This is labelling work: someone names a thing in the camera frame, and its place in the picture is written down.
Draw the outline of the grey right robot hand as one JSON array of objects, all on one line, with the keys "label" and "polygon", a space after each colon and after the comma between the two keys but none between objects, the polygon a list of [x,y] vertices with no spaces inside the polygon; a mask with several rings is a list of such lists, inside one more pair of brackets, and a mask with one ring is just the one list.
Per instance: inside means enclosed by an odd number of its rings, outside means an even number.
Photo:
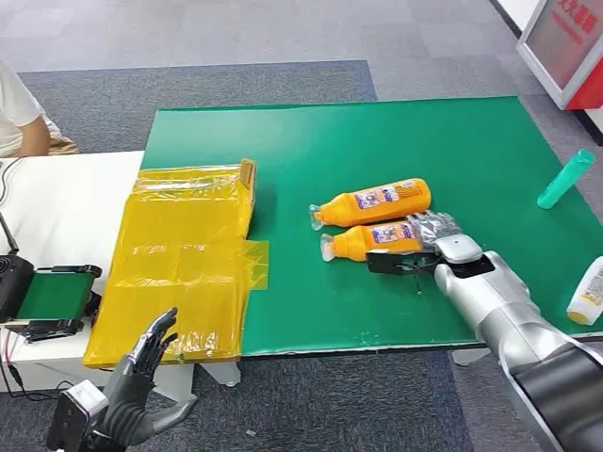
[{"label": "grey right robot hand", "polygon": [[426,210],[410,214],[406,219],[411,225],[423,252],[433,252],[437,239],[462,233],[454,217],[445,213]]}]

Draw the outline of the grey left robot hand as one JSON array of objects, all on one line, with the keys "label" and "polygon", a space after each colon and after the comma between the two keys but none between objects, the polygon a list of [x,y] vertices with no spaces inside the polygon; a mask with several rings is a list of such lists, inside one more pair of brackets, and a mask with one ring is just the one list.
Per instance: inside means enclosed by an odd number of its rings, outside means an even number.
[{"label": "grey left robot hand", "polygon": [[122,402],[140,409],[146,407],[148,395],[154,388],[155,371],[167,346],[177,337],[173,333],[165,338],[176,323],[177,312],[177,308],[172,307],[153,320],[117,365],[103,389],[109,408]]}]

